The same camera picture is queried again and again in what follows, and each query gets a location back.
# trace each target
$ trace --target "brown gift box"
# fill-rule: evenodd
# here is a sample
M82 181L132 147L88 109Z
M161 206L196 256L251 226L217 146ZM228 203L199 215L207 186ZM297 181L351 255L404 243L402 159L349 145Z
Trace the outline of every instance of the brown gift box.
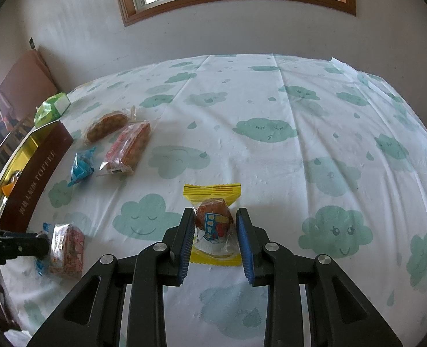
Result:
M31 131L21 142L0 174L0 205L6 199L2 186L22 171L13 190L0 207L0 229L26 232L32 213L73 138L59 120Z

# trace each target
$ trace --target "wrapped snack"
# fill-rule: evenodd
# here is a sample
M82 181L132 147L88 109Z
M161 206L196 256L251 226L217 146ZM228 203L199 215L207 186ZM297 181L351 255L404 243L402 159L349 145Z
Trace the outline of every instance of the wrapped snack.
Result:
M71 105L69 98L64 92L53 95L45 100L42 105L37 108L34 117L34 125L39 128L52 121L58 120L66 112L67 108Z
M99 168L99 175L133 172L149 141L148 122L129 125L113 143Z
M78 279L82 275L82 257L82 231L72 224L57 224L53 230L49 271Z
M135 106L95 118L85 132L83 143L89 145L135 122Z
M89 177L93 171L93 152L96 147L89 150L79 151L75 155L74 164L71 169L71 181L67 186L72 186Z
M196 211L196 236L191 262L240 265L240 250L229 206L241 195L241 184L185 184L183 195Z

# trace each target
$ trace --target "white bed sheet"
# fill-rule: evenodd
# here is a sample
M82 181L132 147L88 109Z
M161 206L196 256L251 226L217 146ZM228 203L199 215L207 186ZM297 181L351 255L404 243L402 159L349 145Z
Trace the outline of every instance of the white bed sheet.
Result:
M201 56L113 74L69 98L62 122L75 142L29 230L79 226L83 272L104 254L127 257L161 240L190 206L185 183L239 182L233 215L247 207L253 224L294 254L335 258L405 347L427 332L427 130L382 78L335 59ZM159 118L135 173L94 174L67 188L90 120L133 104L144 118ZM98 143L96 163L115 139ZM141 235L125 235L129 225ZM38 277L33 258L1 270L31 333L75 284ZM266 301L242 266L190 264L185 283L164 294L168 346L262 346Z

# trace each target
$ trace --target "yellow snack package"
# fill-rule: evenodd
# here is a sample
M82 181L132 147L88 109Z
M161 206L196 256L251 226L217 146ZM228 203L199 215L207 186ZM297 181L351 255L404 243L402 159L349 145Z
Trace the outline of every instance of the yellow snack package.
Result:
M241 184L189 185L183 195L196 213L196 235L190 262L220 266L242 264L236 227L229 207L241 195Z

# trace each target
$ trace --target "blue candy wrapper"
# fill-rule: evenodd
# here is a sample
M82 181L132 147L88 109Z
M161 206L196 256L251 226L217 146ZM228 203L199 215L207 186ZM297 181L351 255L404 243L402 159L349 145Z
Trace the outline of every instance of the blue candy wrapper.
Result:
M71 181L67 186L72 186L89 177L93 171L93 152L96 147L89 150L79 151L75 155L74 164L71 169Z
M44 223L43 224L43 230L41 231L41 233L46 234L48 236L48 241L51 245L51 240L53 237L53 229L55 228L55 226L53 226L50 223ZM36 258L36 270L37 270L37 274L39 274L39 276L43 277L44 275L48 276L49 274L49 266L50 266L50 255L47 254L45 257L43 257L43 259L39 259Z

